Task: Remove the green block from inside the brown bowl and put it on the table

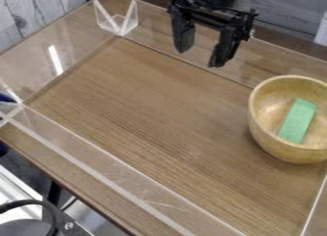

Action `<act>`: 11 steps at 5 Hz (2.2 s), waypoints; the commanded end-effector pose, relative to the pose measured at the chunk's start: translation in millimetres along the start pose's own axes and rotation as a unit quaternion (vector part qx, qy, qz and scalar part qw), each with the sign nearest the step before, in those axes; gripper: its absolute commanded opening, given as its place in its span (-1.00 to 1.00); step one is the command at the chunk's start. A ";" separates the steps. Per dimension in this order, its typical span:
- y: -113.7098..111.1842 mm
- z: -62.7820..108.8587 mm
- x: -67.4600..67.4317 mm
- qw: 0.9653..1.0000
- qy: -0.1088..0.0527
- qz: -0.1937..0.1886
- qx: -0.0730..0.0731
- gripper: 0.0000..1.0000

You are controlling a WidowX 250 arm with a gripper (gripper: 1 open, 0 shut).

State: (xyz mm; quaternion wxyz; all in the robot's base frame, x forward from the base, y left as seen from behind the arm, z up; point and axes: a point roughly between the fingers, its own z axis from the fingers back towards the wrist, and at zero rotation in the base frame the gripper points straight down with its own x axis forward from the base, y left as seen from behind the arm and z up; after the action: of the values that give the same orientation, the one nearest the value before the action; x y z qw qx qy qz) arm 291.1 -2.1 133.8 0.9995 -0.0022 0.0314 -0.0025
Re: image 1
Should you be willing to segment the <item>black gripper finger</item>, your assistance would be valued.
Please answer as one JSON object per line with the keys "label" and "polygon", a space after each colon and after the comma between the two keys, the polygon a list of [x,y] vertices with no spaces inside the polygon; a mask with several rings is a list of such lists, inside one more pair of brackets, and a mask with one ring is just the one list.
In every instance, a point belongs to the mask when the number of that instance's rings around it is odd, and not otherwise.
{"label": "black gripper finger", "polygon": [[173,46],[181,54],[193,46],[195,25],[193,21],[181,13],[171,15],[171,27],[173,36]]}
{"label": "black gripper finger", "polygon": [[244,29],[241,27],[224,26],[220,28],[220,39],[216,44],[209,61],[208,67],[220,68],[224,63],[233,57],[240,42],[244,37]]}

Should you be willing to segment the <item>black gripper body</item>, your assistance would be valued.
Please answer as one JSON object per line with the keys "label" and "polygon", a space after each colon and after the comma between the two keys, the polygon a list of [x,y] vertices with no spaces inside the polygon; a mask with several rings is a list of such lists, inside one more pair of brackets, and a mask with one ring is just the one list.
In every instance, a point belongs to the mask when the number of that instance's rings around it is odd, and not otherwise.
{"label": "black gripper body", "polygon": [[257,17],[256,9],[237,9],[233,7],[235,2],[236,0],[169,0],[167,12],[175,36],[199,23],[217,31],[231,27],[236,30],[236,38],[248,41]]}

